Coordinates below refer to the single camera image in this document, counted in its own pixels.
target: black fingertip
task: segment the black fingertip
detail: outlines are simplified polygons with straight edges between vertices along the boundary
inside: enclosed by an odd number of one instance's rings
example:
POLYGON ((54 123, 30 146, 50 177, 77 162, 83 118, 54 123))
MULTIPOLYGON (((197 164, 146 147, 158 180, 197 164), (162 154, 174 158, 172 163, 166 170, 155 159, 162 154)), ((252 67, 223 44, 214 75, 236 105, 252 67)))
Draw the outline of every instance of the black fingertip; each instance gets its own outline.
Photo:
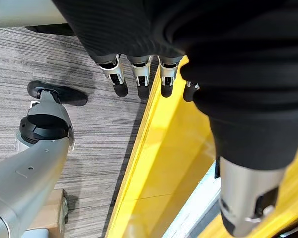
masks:
POLYGON ((193 94, 196 91, 196 88, 194 86, 188 87, 185 85, 184 91, 183 91, 183 99, 186 102, 192 102, 193 101, 193 94))
POLYGON ((164 96, 165 98, 168 98, 171 96, 172 94, 172 89, 173 89, 173 86, 169 86, 169 85, 161 85, 161 94, 162 96, 164 96))
POLYGON ((223 224, 224 224, 226 230, 232 236, 234 236, 235 225, 226 218, 226 216, 222 213, 222 211, 221 211, 221 217, 222 217, 222 221, 223 221, 223 224))
POLYGON ((127 87, 126 81, 124 81, 123 84, 113 85, 113 87, 117 96, 122 98, 127 96, 128 87, 127 87))
POLYGON ((138 97, 142 100, 148 99, 150 95, 149 86, 137 86, 138 97))

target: yellow panel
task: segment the yellow panel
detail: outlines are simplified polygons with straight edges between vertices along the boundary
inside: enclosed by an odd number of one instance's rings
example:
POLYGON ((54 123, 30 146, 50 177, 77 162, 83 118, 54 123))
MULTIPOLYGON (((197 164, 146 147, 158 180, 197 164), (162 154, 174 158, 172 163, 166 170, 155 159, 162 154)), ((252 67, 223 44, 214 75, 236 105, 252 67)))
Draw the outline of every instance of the yellow panel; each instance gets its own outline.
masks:
MULTIPOLYGON (((249 238, 268 238, 289 226, 298 219, 298 152, 294 162, 287 170, 282 183, 276 211, 268 217, 249 238)), ((200 233, 199 238, 230 238, 225 230, 221 216, 218 215, 200 233)))
MULTIPOLYGON (((185 57, 180 66, 187 63, 185 57)), ((208 118, 183 98, 177 74, 172 96, 160 93, 159 71, 107 230, 109 238, 160 238, 212 164, 208 118)))

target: gray robot arm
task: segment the gray robot arm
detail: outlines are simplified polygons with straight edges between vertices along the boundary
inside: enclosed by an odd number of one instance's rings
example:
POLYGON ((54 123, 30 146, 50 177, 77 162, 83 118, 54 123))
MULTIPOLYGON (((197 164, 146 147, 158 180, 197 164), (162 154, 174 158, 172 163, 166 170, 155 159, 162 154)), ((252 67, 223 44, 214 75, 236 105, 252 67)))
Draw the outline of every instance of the gray robot arm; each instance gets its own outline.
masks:
POLYGON ((0 162, 0 238, 21 237, 54 188, 68 149, 74 148, 72 125, 58 93, 41 88, 38 95, 40 103, 22 119, 17 133, 20 153, 0 162), (54 124, 42 121, 44 117, 57 120, 54 124), (55 132, 64 133, 64 125, 67 134, 51 138, 55 132))

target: cardboard box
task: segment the cardboard box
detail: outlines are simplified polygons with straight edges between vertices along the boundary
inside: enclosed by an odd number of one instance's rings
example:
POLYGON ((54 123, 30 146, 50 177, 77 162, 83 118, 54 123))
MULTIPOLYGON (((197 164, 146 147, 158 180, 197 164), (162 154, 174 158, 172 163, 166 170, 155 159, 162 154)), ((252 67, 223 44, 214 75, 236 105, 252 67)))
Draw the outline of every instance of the cardboard box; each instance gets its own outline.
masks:
POLYGON ((63 238, 64 216, 67 213, 67 207, 64 207, 63 201, 63 190, 53 190, 28 230, 47 228, 49 238, 63 238))

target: floor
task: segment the floor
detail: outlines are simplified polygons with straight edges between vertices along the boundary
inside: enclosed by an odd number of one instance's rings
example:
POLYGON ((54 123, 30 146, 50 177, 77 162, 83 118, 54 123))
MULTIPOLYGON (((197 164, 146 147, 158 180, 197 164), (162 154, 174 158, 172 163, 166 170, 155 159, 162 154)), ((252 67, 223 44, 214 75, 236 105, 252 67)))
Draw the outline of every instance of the floor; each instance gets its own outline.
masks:
MULTIPOLYGON (((24 28, 0 29, 0 161, 16 153, 14 135, 32 98, 32 80, 80 89, 83 107, 65 106, 76 148, 69 152, 55 188, 69 201, 66 238, 104 237, 121 180, 146 106, 127 60, 129 93, 119 98, 76 37, 38 34, 24 28)), ((155 59, 151 79, 157 69, 155 59)))

